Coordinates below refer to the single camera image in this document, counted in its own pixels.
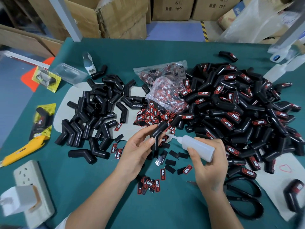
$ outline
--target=power strip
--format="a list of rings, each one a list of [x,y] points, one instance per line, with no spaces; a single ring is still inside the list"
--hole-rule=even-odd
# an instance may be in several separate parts
[[[27,226],[30,229],[37,228],[55,212],[38,163],[34,160],[28,161],[14,170],[13,174],[17,186],[33,185],[37,188],[40,202],[24,212]]]

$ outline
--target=left hand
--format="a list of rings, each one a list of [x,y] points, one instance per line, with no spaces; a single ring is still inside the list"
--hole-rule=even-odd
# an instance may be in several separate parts
[[[147,156],[151,152],[151,146],[155,139],[149,138],[144,142],[145,138],[150,135],[158,125],[145,127],[134,134],[126,143],[122,152],[119,163],[116,166],[115,172],[123,176],[125,180],[131,182],[139,174]],[[162,142],[163,133],[159,138],[159,144]]]

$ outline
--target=white plug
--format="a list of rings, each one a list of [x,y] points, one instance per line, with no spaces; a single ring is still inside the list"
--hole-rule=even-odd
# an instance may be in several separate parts
[[[0,196],[4,216],[24,212],[36,204],[37,198],[33,186],[12,187]]]

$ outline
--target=white spray bottle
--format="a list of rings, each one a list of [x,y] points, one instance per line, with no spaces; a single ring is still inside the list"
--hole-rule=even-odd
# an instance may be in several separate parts
[[[215,148],[212,146],[209,146],[203,142],[200,142],[188,135],[184,135],[183,137],[181,136],[174,136],[174,135],[169,135],[170,137],[173,137],[177,140],[178,143],[182,145],[182,148],[187,150],[188,147],[193,148],[196,150],[199,154],[199,156],[207,161],[211,162],[214,154]]]

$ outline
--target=teal work table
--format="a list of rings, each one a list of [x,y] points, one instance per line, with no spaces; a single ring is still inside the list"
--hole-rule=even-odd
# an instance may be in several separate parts
[[[73,42],[68,38],[62,46],[51,67],[64,62],[85,71],[83,67],[82,53],[88,51],[99,69],[102,64],[108,65],[108,74],[117,74],[126,83],[135,79],[137,86],[143,82],[134,74],[133,68],[162,64],[167,62],[186,60],[188,67],[192,68],[201,62],[225,62],[218,57],[219,51],[230,51],[238,57],[235,65],[239,69],[255,68],[257,73],[266,73],[274,63],[269,61],[267,53],[269,45],[263,44],[225,44],[202,42],[170,42],[170,41],[141,41],[141,40],[112,40],[89,39],[82,42]],[[284,89],[282,99],[305,108],[305,66],[295,72],[286,73],[279,82],[293,82],[293,86]],[[62,82],[59,90],[52,93],[43,87],[39,87],[33,94],[22,115],[0,151],[0,160],[6,155],[21,148],[28,142],[32,127],[33,115],[37,105],[56,103],[58,109],[70,84]],[[295,113],[297,119],[291,123],[291,127],[305,135],[305,110]],[[177,135],[186,132],[177,130]],[[74,211],[86,198],[105,180],[114,170],[117,160],[113,160],[112,154],[109,160],[98,159],[94,165],[89,165],[82,158],[68,158],[70,147],[57,146],[54,141],[59,133],[52,130],[51,139],[46,146],[0,169],[0,193],[3,193],[15,185],[13,170],[29,160],[37,160],[44,175],[48,190],[51,194],[56,209],[54,216],[46,224],[54,228],[72,211]],[[118,148],[125,145],[121,141]],[[182,152],[176,141],[170,142],[170,149],[177,153]],[[305,158],[298,157],[305,165]],[[179,159],[175,169],[192,164],[190,159]],[[160,178],[160,169],[154,161],[146,161],[146,174],[151,178]],[[206,202],[199,189],[188,184],[187,180],[195,180],[195,172],[188,175],[177,175],[167,172],[166,180],[160,181],[161,192],[146,195],[137,195],[136,183],[128,187],[125,195],[115,209],[108,228],[210,228],[210,221]],[[293,220],[285,222],[280,217],[265,192],[260,201],[265,207],[264,216],[255,221],[240,218],[245,228],[294,228]],[[146,219],[154,225],[148,225]],[[0,214],[0,224],[25,226],[23,214],[12,215],[4,218]]]

